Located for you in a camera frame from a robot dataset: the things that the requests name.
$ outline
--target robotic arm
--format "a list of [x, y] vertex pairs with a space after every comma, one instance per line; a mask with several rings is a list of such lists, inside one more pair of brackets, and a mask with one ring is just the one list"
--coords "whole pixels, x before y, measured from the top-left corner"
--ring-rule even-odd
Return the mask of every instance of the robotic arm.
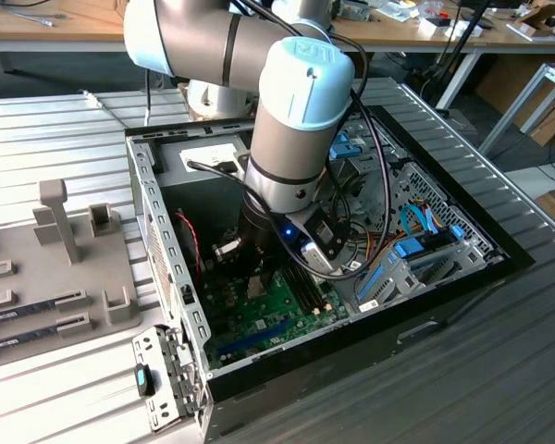
[[[259, 92], [245, 183], [308, 237], [307, 262], [330, 273], [349, 228], [333, 226], [312, 198], [350, 104], [353, 63], [330, 43], [291, 37], [228, 6], [228, 0], [132, 0], [124, 25], [129, 56], [169, 76]], [[257, 250], [270, 249], [275, 238], [246, 193], [239, 232]]]

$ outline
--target silver cylinder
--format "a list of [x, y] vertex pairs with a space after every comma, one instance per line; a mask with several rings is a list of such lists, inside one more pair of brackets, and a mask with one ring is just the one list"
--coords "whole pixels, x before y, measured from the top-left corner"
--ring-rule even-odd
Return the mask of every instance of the silver cylinder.
[[325, 29], [331, 26], [331, 0], [275, 0], [271, 9], [289, 23], [307, 19]]

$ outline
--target aluminum workbench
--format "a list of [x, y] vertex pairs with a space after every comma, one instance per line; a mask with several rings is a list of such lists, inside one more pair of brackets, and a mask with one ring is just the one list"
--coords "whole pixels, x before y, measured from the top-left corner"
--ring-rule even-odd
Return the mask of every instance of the aluminum workbench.
[[[98, 94], [140, 126], [139, 92]], [[383, 105], [534, 257], [450, 327], [248, 425], [226, 442], [555, 442], [555, 224], [409, 89], [371, 80]], [[151, 124], [187, 120], [155, 92]], [[67, 210], [103, 201], [124, 220], [143, 321], [133, 330], [0, 367], [0, 442], [196, 443], [187, 423], [150, 435], [130, 338], [162, 321], [131, 204], [122, 128], [81, 95], [0, 100], [0, 227], [30, 222], [35, 182], [67, 180]]]

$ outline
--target label sticker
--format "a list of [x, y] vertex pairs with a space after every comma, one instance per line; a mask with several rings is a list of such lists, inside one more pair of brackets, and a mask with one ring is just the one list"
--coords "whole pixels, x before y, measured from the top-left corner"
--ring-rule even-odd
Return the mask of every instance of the label sticker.
[[18, 339], [4, 340], [4, 341], [0, 342], [0, 349], [2, 349], [4, 347], [9, 347], [11, 345], [16, 345], [18, 343], [19, 343]]
[[4, 314], [0, 314], [0, 321], [2, 319], [8, 319], [9, 317], [16, 317], [19, 314], [17, 312], [10, 312], [10, 313], [4, 313]]
[[364, 139], [362, 139], [361, 137], [350, 139], [350, 142], [353, 143], [354, 145], [366, 145], [366, 142], [364, 142]]
[[372, 310], [373, 308], [377, 308], [378, 307], [378, 302], [376, 302], [374, 299], [372, 301], [369, 301], [367, 303], [363, 303], [362, 305], [360, 305], [360, 311], [363, 312], [367, 312], [368, 310]]
[[234, 162], [234, 165], [236, 165], [240, 173], [244, 173], [234, 155], [236, 152], [237, 149], [232, 143], [223, 143], [221, 145], [204, 146], [202, 148], [190, 148], [188, 150], [183, 150], [179, 153], [179, 156], [183, 161], [185, 169], [190, 173], [197, 171], [196, 169], [189, 168], [187, 166], [187, 162], [190, 160], [209, 165], [210, 167], [215, 167], [222, 162]]

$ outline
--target wire bundle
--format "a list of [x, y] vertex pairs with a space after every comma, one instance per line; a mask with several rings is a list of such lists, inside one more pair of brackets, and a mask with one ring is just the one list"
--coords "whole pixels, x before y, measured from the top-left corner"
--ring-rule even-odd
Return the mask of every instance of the wire bundle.
[[[239, 2], [237, 2], [237, 0], [232, 0], [232, 3], [236, 4], [236, 3], [239, 3]], [[242, 3], [245, 6], [247, 6], [248, 8], [250, 8], [252, 11], [254, 11], [256, 14], [258, 14], [260, 17], [263, 17], [264, 19], [268, 19], [268, 20], [270, 20], [274, 23], [277, 23], [277, 25], [279, 25], [280, 27], [282, 27], [283, 29], [288, 31], [289, 34], [294, 35], [294, 36], [302, 36], [302, 34], [299, 31], [297, 31], [296, 29], [294, 29], [290, 24], [286, 23], [284, 20], [282, 20], [281, 18], [276, 16], [270, 10], [258, 5], [253, 0], [240, 0], [240, 3]], [[276, 232], [279, 242], [282, 244], [282, 246], [284, 247], [284, 249], [286, 250], [288, 255], [292, 258], [292, 260], [297, 265], [299, 265], [301, 268], [305, 269], [307, 272], [309, 272], [309, 273], [311, 273], [311, 274], [313, 274], [313, 275], [315, 275], [319, 278], [322, 278], [322, 279], [325, 279], [325, 280], [339, 281], [339, 280], [347, 280], [347, 279], [350, 279], [350, 278], [359, 277], [364, 271], [367, 270], [368, 266], [370, 266], [370, 264], [372, 264], [372, 262], [376, 259], [379, 252], [382, 250], [383, 245], [385, 244], [385, 241], [387, 239], [387, 233], [389, 232], [391, 196], [390, 196], [389, 173], [388, 173], [388, 170], [387, 170], [387, 163], [385, 161], [385, 154], [384, 154], [384, 150], [383, 150], [383, 147], [382, 147], [382, 143], [380, 142], [380, 138], [379, 138], [378, 133], [376, 131], [375, 123], [370, 118], [369, 111], [364, 106], [364, 104], [362, 103], [362, 100], [360, 98], [362, 93], [364, 92], [366, 83], [368, 81], [368, 79], [367, 79], [367, 76], [368, 76], [368, 60], [367, 60], [365, 50], [358, 43], [356, 43], [356, 42], [354, 42], [350, 39], [347, 39], [346, 37], [342, 37], [342, 36], [337, 35], [337, 34], [331, 34], [331, 37], [334, 40], [337, 40], [339, 42], [343, 42], [345, 44], [348, 44], [348, 45], [356, 48], [360, 52], [360, 55], [362, 56], [362, 59], [363, 59], [363, 62], [364, 62], [364, 73], [363, 73], [362, 81], [361, 81], [360, 86], [358, 88], [358, 92], [356, 92], [354, 89], [352, 89], [350, 91], [352, 103], [351, 103], [350, 107], [348, 108], [348, 110], [346, 111], [346, 113], [344, 114], [341, 121], [339, 122], [336, 133], [339, 132], [339, 130], [343, 127], [343, 125], [345, 124], [345, 121], [352, 114], [353, 110], [359, 111], [360, 115], [362, 116], [362, 118], [364, 119], [364, 121], [366, 123], [366, 126], [368, 127], [368, 130], [370, 131], [371, 137], [374, 139], [374, 143], [375, 143], [375, 146], [376, 146], [376, 151], [378, 153], [379, 166], [380, 166], [380, 170], [382, 172], [382, 181], [383, 181], [383, 189], [384, 189], [384, 203], [385, 203], [384, 204], [384, 207], [385, 207], [384, 227], [383, 227], [383, 230], [382, 230], [382, 234], [380, 235], [380, 238], [378, 239], [378, 242], [376, 244], [375, 249], [371, 253], [368, 254], [367, 260], [364, 261], [364, 263], [362, 265], [360, 265], [356, 270], [351, 271], [350, 273], [347, 273], [345, 275], [337, 275], [337, 276], [332, 276], [332, 275], [325, 274], [325, 273], [322, 273], [322, 272], [319, 272], [317, 270], [312, 269], [296, 252], [294, 252], [291, 249], [290, 245], [283, 238], [283, 236], [281, 234], [281, 229], [279, 227], [278, 221], [277, 221], [276, 217], [273, 215], [273, 213], [271, 212], [271, 208], [269, 207], [269, 205], [267, 204], [265, 199], [262, 196], [260, 196], [259, 193], [257, 193], [253, 188], [251, 188], [249, 185], [244, 183], [241, 179], [239, 179], [235, 176], [232, 176], [228, 173], [225, 173], [224, 171], [220, 171], [220, 170], [218, 170], [218, 169], [216, 169], [212, 166], [208, 166], [208, 165], [201, 164], [201, 163], [198, 163], [198, 162], [193, 162], [193, 161], [189, 161], [187, 165], [188, 165], [188, 167], [198, 169], [198, 170], [201, 170], [201, 171], [207, 171], [207, 172], [210, 172], [210, 173], [214, 173], [214, 174], [216, 174], [220, 177], [223, 177], [225, 179], [229, 179], [229, 180], [238, 182], [244, 188], [244, 190], [246, 190], [247, 193], [252, 197], [252, 199], [254, 199], [258, 203], [258, 205], [262, 208], [262, 210], [264, 211], [265, 215], [267, 216], [267, 218], [269, 220], [269, 223], [272, 226], [272, 229]], [[346, 220], [348, 221], [348, 223], [351, 223], [351, 214], [350, 214], [349, 204], [347, 203], [347, 200], [345, 199], [345, 196], [343, 195], [343, 190], [341, 189], [337, 179], [335, 178], [335, 175], [330, 170], [330, 166], [329, 166], [329, 163], [328, 163], [328, 158], [326, 159], [325, 169], [326, 169], [327, 175], [329, 176], [330, 180], [333, 182], [333, 185], [336, 189], [336, 195], [338, 196], [338, 199], [341, 199], [343, 201], [343, 206], [344, 206], [344, 209], [345, 209], [345, 212], [346, 212]], [[366, 232], [367, 232], [367, 236], [368, 236], [368, 239], [369, 239], [370, 243], [372, 243], [370, 233], [368, 231], [366, 231]]]

